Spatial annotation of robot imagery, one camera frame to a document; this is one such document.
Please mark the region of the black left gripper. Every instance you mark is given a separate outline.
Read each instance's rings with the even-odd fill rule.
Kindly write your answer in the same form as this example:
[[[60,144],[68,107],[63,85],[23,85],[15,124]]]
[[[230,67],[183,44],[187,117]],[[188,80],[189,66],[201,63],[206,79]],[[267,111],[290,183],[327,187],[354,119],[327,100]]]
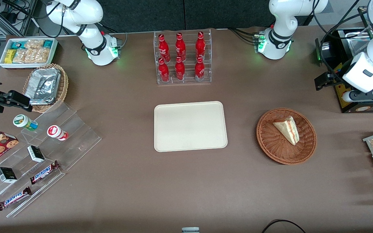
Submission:
[[[315,78],[315,89],[320,91],[321,89],[329,86],[345,85],[346,82],[339,75],[333,75],[330,72],[324,72]]]

